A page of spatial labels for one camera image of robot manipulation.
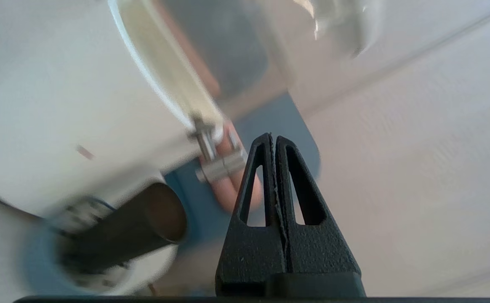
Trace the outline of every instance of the floor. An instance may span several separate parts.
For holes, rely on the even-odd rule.
[[[490,0],[388,0],[354,59],[266,5],[367,294],[490,296]]]

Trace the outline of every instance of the black cylinder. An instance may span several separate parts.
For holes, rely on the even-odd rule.
[[[95,226],[73,237],[68,259],[78,270],[98,274],[185,236],[187,219],[178,195],[151,184]]]

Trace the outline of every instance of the metal clamp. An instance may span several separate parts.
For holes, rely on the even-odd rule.
[[[232,152],[226,156],[217,154],[212,138],[215,126],[205,123],[201,117],[193,117],[195,131],[190,138],[195,138],[205,159],[201,169],[197,170],[197,178],[201,182],[213,182],[227,177],[245,167],[247,151],[237,142],[236,135],[229,133]]]

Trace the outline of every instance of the blue panel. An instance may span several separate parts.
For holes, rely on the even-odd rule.
[[[266,132],[271,132],[274,137],[289,138],[297,144],[311,174],[318,176],[318,147],[288,94],[234,121],[234,126],[247,149],[257,136]],[[166,182],[183,202],[189,220],[189,233],[178,253],[199,243],[224,237],[230,220],[230,215],[216,201],[210,185],[198,181],[195,172],[199,168],[200,163],[195,159],[165,175]],[[250,215],[250,220],[258,219],[263,213],[263,208],[259,207]]]

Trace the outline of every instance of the white wall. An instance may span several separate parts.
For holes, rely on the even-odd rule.
[[[386,0],[354,60],[288,12],[290,91],[367,294],[490,296],[490,0]]]

